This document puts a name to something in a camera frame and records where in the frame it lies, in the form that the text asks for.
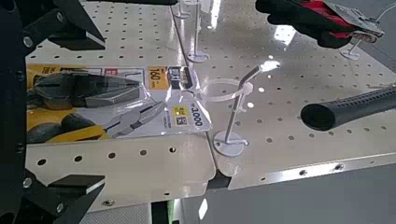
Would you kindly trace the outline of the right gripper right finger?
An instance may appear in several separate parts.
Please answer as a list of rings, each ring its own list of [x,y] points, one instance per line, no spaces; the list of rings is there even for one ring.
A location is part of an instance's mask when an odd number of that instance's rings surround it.
[[[78,0],[21,0],[22,32],[32,40],[24,54],[44,40],[73,51],[104,50],[106,41]]]

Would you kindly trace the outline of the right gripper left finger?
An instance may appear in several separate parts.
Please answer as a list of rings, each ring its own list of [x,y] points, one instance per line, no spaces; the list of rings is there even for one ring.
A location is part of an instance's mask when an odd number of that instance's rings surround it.
[[[31,179],[14,224],[79,224],[105,186],[103,175],[68,175],[47,186]]]

